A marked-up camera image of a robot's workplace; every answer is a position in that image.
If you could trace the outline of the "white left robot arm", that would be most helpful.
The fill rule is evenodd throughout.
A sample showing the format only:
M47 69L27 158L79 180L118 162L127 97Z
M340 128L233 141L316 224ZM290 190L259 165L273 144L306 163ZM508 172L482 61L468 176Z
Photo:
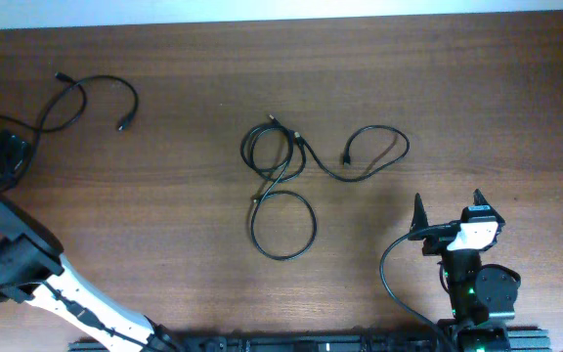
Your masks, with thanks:
M51 312L108 351L180 351L161 326L104 295L71 265L60 241L0 191L0 302Z

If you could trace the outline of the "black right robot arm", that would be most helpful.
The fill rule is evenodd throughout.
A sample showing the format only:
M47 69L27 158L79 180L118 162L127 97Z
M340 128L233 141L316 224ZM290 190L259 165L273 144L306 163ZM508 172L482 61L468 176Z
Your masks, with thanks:
M422 241L422 254L439 256L441 281L453 315L440 328L459 351L509 351L505 323L515 317L521 277L499 264L483 264L481 254L497 243L505 220L480 190L459 219L428 222L420 195L414 196L411 238Z

